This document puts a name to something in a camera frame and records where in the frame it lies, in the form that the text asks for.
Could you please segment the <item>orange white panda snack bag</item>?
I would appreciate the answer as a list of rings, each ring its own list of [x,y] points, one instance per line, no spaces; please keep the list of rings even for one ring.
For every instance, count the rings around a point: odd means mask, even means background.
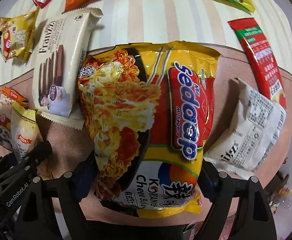
[[[16,90],[3,86],[0,96],[0,145],[7,150],[12,150],[11,113],[14,102],[19,103],[19,105],[25,108],[29,106],[27,98]]]

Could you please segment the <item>yellow panda snack bag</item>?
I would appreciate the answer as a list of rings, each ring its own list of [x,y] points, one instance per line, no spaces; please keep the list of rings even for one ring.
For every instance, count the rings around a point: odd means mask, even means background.
[[[13,18],[0,17],[0,52],[4,61],[17,59],[25,63],[32,51],[39,7]]]

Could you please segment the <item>cream Franzzi cookie packet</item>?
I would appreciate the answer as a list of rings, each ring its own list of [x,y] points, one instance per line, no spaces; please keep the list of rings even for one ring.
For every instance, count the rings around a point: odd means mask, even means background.
[[[99,8],[81,8],[46,21],[34,52],[32,98],[37,113],[50,121],[81,130],[77,77],[93,28],[102,18]]]

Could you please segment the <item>Sedaap instant noodle packet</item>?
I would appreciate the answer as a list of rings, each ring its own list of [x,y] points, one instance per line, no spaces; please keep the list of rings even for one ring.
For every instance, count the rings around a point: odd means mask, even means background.
[[[77,84],[102,206],[140,218],[200,213],[219,58],[175,41],[118,45],[85,59]]]

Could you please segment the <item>pale yellow snack bag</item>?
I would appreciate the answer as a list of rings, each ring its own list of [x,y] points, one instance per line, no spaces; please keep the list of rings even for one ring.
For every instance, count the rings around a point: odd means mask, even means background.
[[[18,162],[30,153],[43,137],[36,121],[36,111],[25,109],[16,101],[12,104],[11,145]]]

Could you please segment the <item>white Franzzi packet back side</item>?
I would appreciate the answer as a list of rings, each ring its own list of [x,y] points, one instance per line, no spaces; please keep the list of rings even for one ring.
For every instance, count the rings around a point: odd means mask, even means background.
[[[248,179],[261,166],[276,144],[286,111],[241,79],[239,101],[230,127],[204,155],[222,170]]]

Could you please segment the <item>long red snack packet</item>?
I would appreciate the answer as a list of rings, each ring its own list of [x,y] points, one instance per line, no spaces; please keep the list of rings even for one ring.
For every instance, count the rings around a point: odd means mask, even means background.
[[[282,76],[273,50],[254,18],[228,22],[235,32],[251,65],[259,92],[271,101],[287,107]]]

